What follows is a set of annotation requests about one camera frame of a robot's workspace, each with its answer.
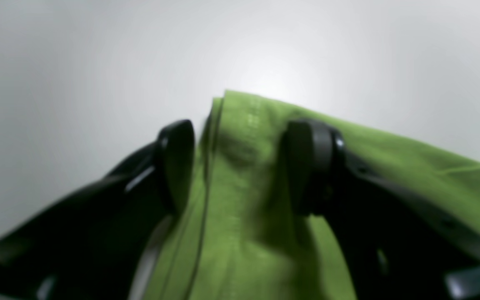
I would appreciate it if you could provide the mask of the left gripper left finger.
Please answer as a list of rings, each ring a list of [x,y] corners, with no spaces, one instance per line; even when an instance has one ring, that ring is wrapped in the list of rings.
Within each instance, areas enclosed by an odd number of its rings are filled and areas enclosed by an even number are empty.
[[[179,120],[80,188],[0,237],[0,295],[126,300],[152,232],[188,202],[194,126]]]

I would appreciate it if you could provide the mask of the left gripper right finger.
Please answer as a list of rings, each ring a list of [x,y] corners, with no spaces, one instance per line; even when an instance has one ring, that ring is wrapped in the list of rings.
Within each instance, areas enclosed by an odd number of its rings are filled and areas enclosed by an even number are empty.
[[[340,131],[289,121],[292,209],[322,216],[359,300],[480,300],[480,234],[347,149]]]

